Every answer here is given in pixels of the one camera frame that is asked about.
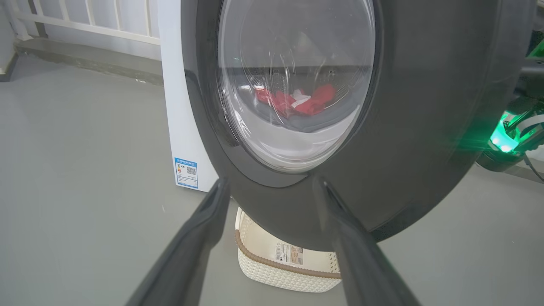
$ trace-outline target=red cloth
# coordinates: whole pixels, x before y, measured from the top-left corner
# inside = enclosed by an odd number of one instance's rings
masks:
[[[257,94],[257,99],[264,104],[272,107],[276,112],[285,118],[289,118],[292,114],[296,113],[295,110],[291,107],[295,99],[290,95],[286,95],[281,91],[277,91],[274,96],[268,89],[255,90]]]
[[[296,106],[295,110],[307,115],[319,114],[325,109],[325,104],[334,99],[335,93],[336,90],[331,84],[320,86],[308,101]]]
[[[307,115],[319,114],[325,109],[325,104],[330,102],[335,97],[336,90],[331,84],[318,87],[312,94],[312,97],[300,105],[293,108],[291,105],[296,102],[295,98],[286,95],[281,91],[277,91],[274,96],[268,89],[255,90],[257,99],[269,105],[276,112],[285,118],[289,118],[292,114],[302,113]]]

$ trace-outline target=barcode label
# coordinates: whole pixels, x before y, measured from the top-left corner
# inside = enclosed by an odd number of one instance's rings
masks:
[[[283,264],[302,265],[304,263],[304,249],[292,244],[278,242],[275,246],[275,259]]]
[[[199,178],[197,176],[197,163],[192,161],[175,159],[177,184],[191,188],[199,187]]]

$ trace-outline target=laundry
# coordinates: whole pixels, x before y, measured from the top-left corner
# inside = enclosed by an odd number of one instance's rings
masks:
[[[325,105],[334,99],[335,93],[336,90],[331,84],[318,87],[310,97],[304,95],[302,90],[295,90],[293,98],[296,102],[291,104],[291,107],[299,113],[307,115],[319,114],[325,109]]]
[[[266,88],[255,90],[255,92],[257,94],[257,99],[260,102],[263,102],[268,106],[272,107],[274,110],[276,110],[278,114],[282,115],[283,117],[289,118],[291,115],[296,113],[296,111],[291,107],[291,105],[296,102],[293,97],[286,95],[279,90],[274,96]]]
[[[285,118],[293,114],[315,115],[325,109],[325,105],[335,97],[335,89],[331,84],[318,87],[311,96],[297,89],[292,95],[277,91],[274,96],[268,89],[256,90],[257,99],[268,104]]]

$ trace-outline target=front-loading washing machine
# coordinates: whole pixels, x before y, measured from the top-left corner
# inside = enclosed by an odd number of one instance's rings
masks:
[[[313,250],[332,249],[313,177],[377,241],[459,182],[514,89],[534,13],[529,0],[159,5],[176,182],[206,190],[217,171],[261,227]]]

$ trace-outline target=white railing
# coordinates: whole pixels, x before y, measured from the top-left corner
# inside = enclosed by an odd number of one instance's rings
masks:
[[[70,20],[68,8],[66,7],[66,0],[58,0],[60,5],[60,12],[62,14],[62,19],[44,15],[44,10],[42,9],[40,0],[33,0],[34,6],[36,8],[36,14],[23,12],[19,8],[17,0],[8,0],[8,1],[10,4],[10,10],[13,15],[13,18],[17,19],[14,25],[15,30],[17,31],[17,35],[23,40],[28,39],[30,36],[28,35],[24,27],[24,24],[21,21],[28,20],[33,22],[40,22],[46,25],[72,28],[72,29],[83,30],[87,32],[93,32],[93,33],[98,33],[103,35],[109,35],[109,36],[120,37],[120,38],[135,40],[135,41],[146,42],[148,44],[153,44],[153,45],[160,45],[160,39],[158,37],[153,36],[151,33],[151,15],[150,15],[150,5],[149,5],[150,0],[143,0],[145,4],[144,14],[145,14],[145,22],[146,22],[146,35],[132,33],[132,32],[123,30],[119,0],[111,0],[113,2],[117,28],[108,28],[108,27],[102,27],[102,26],[96,25],[95,14],[92,9],[92,0],[85,0],[85,8],[87,12],[87,17],[89,18],[89,23],[75,22]]]

